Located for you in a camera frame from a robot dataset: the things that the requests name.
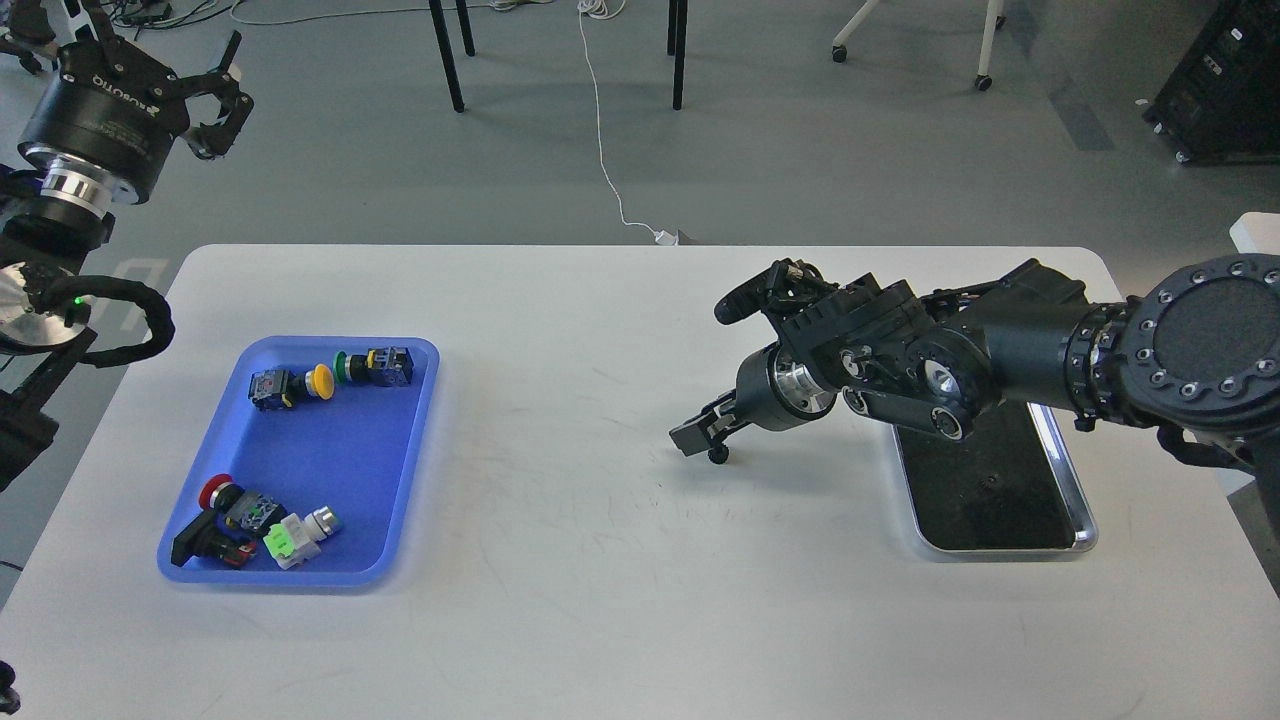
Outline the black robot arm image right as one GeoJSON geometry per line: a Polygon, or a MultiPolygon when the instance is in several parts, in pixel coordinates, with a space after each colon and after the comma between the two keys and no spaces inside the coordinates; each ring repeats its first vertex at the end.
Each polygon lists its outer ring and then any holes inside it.
{"type": "Polygon", "coordinates": [[[925,296],[872,274],[832,283],[780,259],[714,309],[724,325],[762,314],[776,341],[669,437],[722,464],[744,427],[788,430],[842,397],[858,415],[957,443],[989,410],[1034,404],[1073,413],[1083,432],[1155,428],[1179,462],[1252,475],[1276,527],[1277,269],[1274,254],[1231,254],[1093,304],[1083,282],[1036,259],[925,296]]]}

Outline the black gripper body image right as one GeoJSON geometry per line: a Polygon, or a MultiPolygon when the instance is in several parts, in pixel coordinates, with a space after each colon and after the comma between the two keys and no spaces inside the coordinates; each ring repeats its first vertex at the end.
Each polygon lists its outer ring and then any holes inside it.
{"type": "Polygon", "coordinates": [[[824,389],[781,345],[769,345],[739,366],[733,415],[742,425],[782,432],[831,413],[836,392],[824,389]]]}

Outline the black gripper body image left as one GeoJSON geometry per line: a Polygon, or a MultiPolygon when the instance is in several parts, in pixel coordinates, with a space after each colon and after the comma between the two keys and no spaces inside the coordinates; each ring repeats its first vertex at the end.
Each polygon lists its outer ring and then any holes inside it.
{"type": "Polygon", "coordinates": [[[116,179],[116,202],[142,204],[189,127],[179,102],[142,97],[97,70],[61,70],[40,99],[18,151],[44,169],[56,156],[87,161],[116,179]]]}

